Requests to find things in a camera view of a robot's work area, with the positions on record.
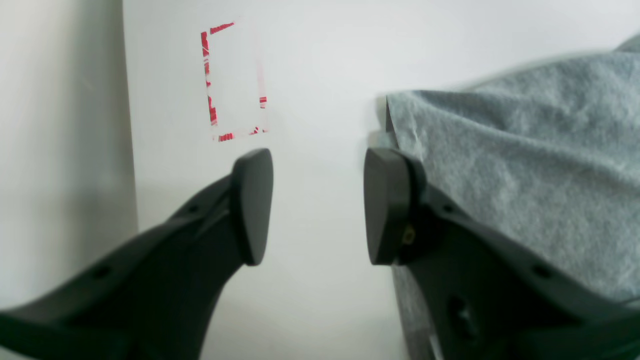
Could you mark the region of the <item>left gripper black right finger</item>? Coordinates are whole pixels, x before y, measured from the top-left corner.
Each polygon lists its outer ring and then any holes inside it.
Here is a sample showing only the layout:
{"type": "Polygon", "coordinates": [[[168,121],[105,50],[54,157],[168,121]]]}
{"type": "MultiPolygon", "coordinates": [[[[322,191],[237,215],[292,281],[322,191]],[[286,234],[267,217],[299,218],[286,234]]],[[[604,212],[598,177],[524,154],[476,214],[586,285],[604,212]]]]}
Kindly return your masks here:
{"type": "Polygon", "coordinates": [[[638,309],[472,219],[416,158],[368,148],[363,193],[370,262],[409,271],[446,360],[639,358],[638,309]]]}

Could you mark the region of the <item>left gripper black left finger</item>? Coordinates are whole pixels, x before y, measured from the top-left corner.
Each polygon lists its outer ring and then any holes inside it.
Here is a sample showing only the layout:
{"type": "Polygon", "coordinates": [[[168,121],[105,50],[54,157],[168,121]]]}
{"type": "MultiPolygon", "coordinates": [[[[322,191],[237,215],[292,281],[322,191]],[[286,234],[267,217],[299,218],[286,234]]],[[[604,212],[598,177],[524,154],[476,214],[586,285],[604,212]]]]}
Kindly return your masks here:
{"type": "Polygon", "coordinates": [[[267,148],[167,221],[43,297],[1,312],[1,346],[39,360],[198,360],[217,301],[265,257],[274,164],[267,148]]]}

